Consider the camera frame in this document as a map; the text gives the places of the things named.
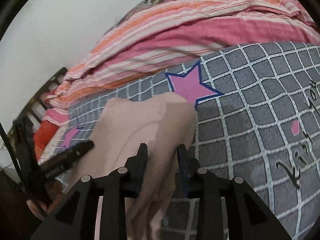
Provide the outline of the person's left hand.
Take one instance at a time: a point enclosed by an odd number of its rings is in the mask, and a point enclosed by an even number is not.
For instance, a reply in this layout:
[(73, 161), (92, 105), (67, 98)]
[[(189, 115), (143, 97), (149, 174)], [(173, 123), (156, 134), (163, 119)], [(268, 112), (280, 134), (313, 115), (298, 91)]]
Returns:
[[(61, 200), (63, 200), (65, 194), (62, 191), (62, 184), (58, 180), (50, 181), (49, 183), (47, 183), (46, 190), (51, 200), (50, 205), (46, 205), (42, 201), (38, 201), (38, 204), (48, 215), (51, 211), (55, 209), (56, 206), (58, 206)], [(35, 217), (37, 217), (40, 220), (45, 219), (45, 216), (40, 212), (40, 209), (36, 206), (35, 202), (33, 202), (31, 199), (28, 199), (26, 203)]]

